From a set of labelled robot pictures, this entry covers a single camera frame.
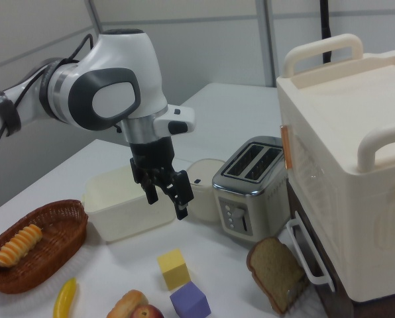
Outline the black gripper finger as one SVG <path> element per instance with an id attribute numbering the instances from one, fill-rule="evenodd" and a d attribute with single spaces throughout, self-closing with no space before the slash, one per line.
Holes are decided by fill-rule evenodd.
<path id="1" fill-rule="evenodd" d="M 147 171 L 139 170 L 139 183 L 146 194 L 147 201 L 150 205 L 158 201 L 158 194 L 153 183 L 152 176 Z"/>
<path id="2" fill-rule="evenodd" d="M 194 198 L 187 172 L 163 170 L 161 188 L 174 204 L 177 219 L 185 219 L 188 216 L 188 203 Z"/>

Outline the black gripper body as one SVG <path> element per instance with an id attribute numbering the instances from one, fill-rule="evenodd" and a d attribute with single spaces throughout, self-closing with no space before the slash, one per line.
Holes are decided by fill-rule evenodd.
<path id="1" fill-rule="evenodd" d="M 146 144 L 131 144 L 131 151 L 131 168 L 136 183 L 142 183 L 145 176 L 162 183 L 172 182 L 174 147 L 169 136 Z"/>

